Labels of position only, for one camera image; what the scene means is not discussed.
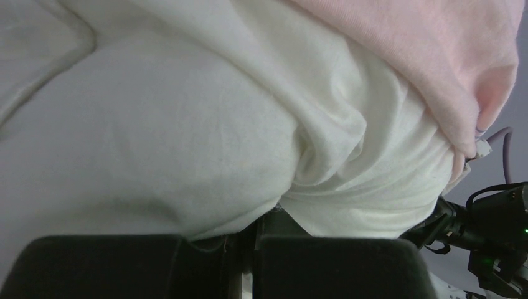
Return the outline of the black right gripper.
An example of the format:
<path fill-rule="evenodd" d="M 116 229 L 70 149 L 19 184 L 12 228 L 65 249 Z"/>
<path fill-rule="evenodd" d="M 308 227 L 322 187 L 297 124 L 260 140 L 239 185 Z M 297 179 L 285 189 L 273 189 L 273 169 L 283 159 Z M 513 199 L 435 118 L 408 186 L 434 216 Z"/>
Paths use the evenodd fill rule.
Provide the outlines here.
<path fill-rule="evenodd" d="M 527 183 L 500 184 L 472 194 L 465 205 L 439 197 L 433 213 L 402 238 L 418 249 L 440 242 L 470 252 L 468 271 L 479 287 L 527 298 Z"/>

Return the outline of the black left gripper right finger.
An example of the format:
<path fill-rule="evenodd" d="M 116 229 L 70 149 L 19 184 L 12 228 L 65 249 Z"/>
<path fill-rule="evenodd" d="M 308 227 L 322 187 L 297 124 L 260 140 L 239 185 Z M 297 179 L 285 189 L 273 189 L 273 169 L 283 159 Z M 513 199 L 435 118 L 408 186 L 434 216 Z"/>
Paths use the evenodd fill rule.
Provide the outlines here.
<path fill-rule="evenodd" d="M 254 298 L 436 298 L 414 244 L 313 237 L 285 211 L 255 222 Z"/>

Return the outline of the white pillow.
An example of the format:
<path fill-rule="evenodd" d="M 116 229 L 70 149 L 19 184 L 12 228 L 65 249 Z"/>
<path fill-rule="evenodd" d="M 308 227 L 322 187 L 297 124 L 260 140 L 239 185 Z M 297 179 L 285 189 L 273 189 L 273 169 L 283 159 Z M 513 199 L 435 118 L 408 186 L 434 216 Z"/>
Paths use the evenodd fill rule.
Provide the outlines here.
<path fill-rule="evenodd" d="M 450 142 L 412 84 L 284 1 L 2 1 L 1 276 L 47 235 L 311 235 L 427 218 Z"/>

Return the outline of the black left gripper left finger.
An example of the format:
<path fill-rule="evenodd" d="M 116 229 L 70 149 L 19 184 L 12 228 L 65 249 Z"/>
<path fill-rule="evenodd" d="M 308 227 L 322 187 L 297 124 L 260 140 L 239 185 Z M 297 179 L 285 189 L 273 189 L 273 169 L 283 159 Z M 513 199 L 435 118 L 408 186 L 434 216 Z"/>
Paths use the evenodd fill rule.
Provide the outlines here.
<path fill-rule="evenodd" d="M 236 250 L 225 237 L 48 236 L 18 255 L 2 298 L 241 298 Z"/>

